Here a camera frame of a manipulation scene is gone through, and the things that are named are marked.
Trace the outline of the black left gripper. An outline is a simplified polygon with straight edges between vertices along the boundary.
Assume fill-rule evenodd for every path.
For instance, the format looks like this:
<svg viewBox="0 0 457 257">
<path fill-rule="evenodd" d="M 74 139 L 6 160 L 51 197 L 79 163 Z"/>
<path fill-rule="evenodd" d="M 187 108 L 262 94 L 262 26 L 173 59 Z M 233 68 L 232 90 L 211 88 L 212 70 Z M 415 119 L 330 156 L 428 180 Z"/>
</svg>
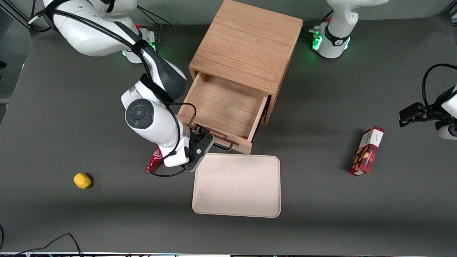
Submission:
<svg viewBox="0 0 457 257">
<path fill-rule="evenodd" d="M 422 98 L 424 105 L 416 102 L 400 111 L 400 127 L 416 122 L 447 121 L 447 111 L 441 107 L 447 96 L 438 96 L 433 104 L 428 104 L 426 96 Z"/>
</svg>

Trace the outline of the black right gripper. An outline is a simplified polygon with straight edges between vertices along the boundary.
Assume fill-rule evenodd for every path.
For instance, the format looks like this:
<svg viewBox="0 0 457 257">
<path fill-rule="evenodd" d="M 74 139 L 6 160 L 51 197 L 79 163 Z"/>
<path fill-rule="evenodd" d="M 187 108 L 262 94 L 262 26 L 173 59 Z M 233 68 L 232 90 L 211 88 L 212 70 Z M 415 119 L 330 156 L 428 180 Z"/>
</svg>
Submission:
<svg viewBox="0 0 457 257">
<path fill-rule="evenodd" d="M 212 147 L 215 138 L 206 128 L 196 125 L 195 131 L 190 132 L 189 158 L 200 158 Z"/>
</svg>

